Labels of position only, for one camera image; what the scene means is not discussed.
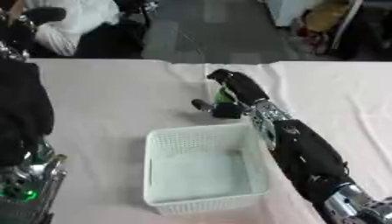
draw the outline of white shirt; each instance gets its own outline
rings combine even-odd
[[[25,0],[26,9],[42,6],[66,9],[66,18],[43,24],[36,40],[48,49],[64,56],[74,55],[81,35],[102,23],[116,24],[119,10],[113,0]]]

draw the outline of white tablecloth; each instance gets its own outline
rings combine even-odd
[[[53,224],[323,223],[266,153],[270,190],[259,206],[165,218],[143,201],[144,138],[155,129],[213,124],[190,101],[208,99],[215,68],[242,71],[282,109],[311,125],[376,199],[392,195],[392,63],[172,65],[151,60],[36,60],[56,113],[49,141],[69,156]]]

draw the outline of gray carpet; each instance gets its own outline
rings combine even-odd
[[[256,0],[161,0],[143,53],[172,63],[298,60]]]

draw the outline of black glove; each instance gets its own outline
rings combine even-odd
[[[53,130],[53,107],[35,64],[0,59],[0,167],[20,164]]]
[[[22,163],[25,154],[34,154],[42,136],[53,130],[53,108],[40,83],[39,68],[13,54],[29,49],[37,26],[65,16],[61,8],[37,8],[9,25],[8,14],[0,11],[0,41],[10,49],[0,51],[0,167]]]

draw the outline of robotic hand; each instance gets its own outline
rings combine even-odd
[[[321,136],[279,109],[243,73],[217,70],[207,76],[223,88],[219,102],[192,101],[219,118],[250,116],[286,178],[328,224],[392,223],[391,198],[375,201],[348,175],[347,163]]]
[[[55,155],[44,136],[53,130],[53,108],[26,63],[38,25],[61,20],[59,8],[28,10],[10,23],[0,10],[0,223],[48,224],[49,212],[66,172],[66,157]]]

